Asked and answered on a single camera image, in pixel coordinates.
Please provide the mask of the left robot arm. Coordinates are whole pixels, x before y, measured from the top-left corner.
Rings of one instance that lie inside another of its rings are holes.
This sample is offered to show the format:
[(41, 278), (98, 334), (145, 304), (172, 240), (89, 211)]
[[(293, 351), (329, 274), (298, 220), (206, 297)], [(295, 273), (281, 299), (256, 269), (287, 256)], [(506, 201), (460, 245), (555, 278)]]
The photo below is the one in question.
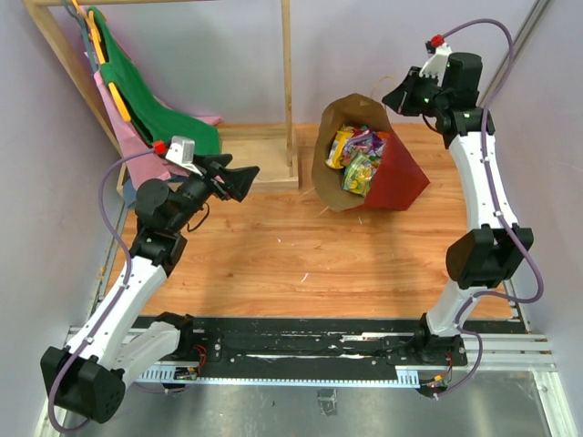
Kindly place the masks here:
[(124, 339), (153, 293), (176, 268), (187, 240), (181, 231), (209, 198), (243, 201), (260, 169), (229, 168), (230, 154), (194, 156), (197, 168), (178, 188), (158, 178), (142, 183), (135, 211), (138, 234), (121, 243), (125, 263), (112, 289), (66, 346), (48, 348), (40, 365), (47, 392), (47, 415), (60, 433), (69, 429), (56, 409), (73, 412), (85, 423), (110, 420), (129, 386), (156, 361), (182, 361), (200, 352), (193, 319), (165, 312), (130, 342)]

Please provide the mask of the red brown paper bag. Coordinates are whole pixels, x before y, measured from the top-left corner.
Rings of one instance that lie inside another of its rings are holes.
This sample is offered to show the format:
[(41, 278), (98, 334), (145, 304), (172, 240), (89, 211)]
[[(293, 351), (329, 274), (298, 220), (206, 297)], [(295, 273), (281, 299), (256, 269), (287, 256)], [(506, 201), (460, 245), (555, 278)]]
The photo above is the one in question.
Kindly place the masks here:
[(405, 211), (430, 181), (395, 132), (385, 106), (352, 93), (322, 112), (312, 183), (334, 212), (356, 208)]

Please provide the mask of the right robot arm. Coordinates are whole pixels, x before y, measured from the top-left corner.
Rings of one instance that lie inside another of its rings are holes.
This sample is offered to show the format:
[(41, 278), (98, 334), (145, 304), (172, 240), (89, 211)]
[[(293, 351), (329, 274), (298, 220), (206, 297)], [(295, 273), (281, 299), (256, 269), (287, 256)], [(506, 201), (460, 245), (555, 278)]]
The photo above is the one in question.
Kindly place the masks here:
[(444, 365), (463, 356), (461, 328), (486, 295), (510, 279), (534, 242), (512, 208), (496, 162), (495, 127), (477, 104), (480, 56), (439, 47), (383, 99), (406, 117), (432, 117), (455, 162), (465, 198), (467, 232), (445, 255), (449, 277), (438, 302), (419, 321), (411, 339), (386, 342), (391, 363)]

